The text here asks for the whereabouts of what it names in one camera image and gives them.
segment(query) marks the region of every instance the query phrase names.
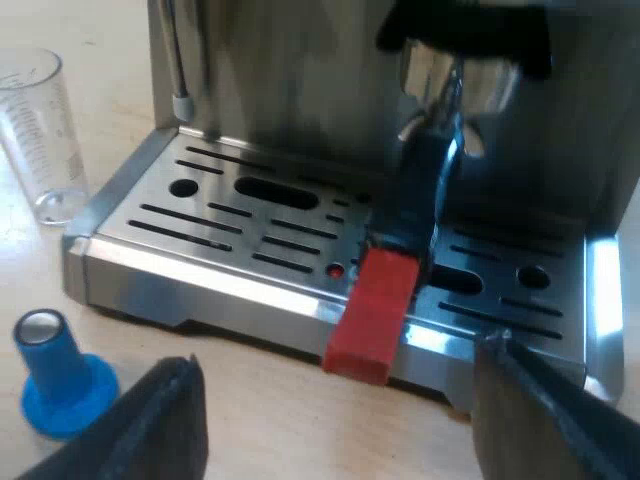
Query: red tab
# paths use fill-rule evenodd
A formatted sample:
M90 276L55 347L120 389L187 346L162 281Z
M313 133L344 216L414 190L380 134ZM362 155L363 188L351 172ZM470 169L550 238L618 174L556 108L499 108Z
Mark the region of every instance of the red tab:
M416 258L368 250L324 353L326 372L375 385L387 383L419 270Z

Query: measuring glass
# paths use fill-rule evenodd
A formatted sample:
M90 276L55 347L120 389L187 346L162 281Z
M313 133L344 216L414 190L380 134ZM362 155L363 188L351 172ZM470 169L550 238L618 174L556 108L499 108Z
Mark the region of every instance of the measuring glass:
M0 49L0 142L39 222L62 225L82 209L87 181L55 53Z

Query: wooden table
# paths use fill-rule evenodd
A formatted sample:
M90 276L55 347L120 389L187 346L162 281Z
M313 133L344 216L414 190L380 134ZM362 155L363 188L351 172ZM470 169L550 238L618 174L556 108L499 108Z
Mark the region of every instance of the wooden table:
M0 45L60 54L95 192L153 128L145 0L23 0L0 9ZM621 228L627 387L640 420L640 196ZM471 427L447 406L329 376L313 365L213 337L185 337L101 315L61 289L61 231L38 226L0 157L0 464L12 477L60 446L34 433L18 401L25 368L11 338L32 308L65 313L84 351L128 388L157 359L195 353L206 381L210 479L480 478Z

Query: blue tamper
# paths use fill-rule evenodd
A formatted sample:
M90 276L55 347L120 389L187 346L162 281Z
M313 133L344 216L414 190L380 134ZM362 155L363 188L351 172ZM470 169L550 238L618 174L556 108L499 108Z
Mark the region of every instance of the blue tamper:
M113 369L100 357L78 351L60 312L28 312L16 323L13 337L30 373L22 392L22 412L40 433L71 438L117 397Z

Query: espresso machine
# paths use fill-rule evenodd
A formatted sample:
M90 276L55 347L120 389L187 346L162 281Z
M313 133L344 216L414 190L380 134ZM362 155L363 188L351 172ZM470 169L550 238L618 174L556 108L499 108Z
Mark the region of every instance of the espresso machine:
M156 127L68 227L68 295L324 355L327 370L437 390L460 411L472 408L474 340L506 328L615 403L640 7L149 0L148 11ZM399 320L367 323L376 316ZM382 342L382 369L336 357L334 340Z

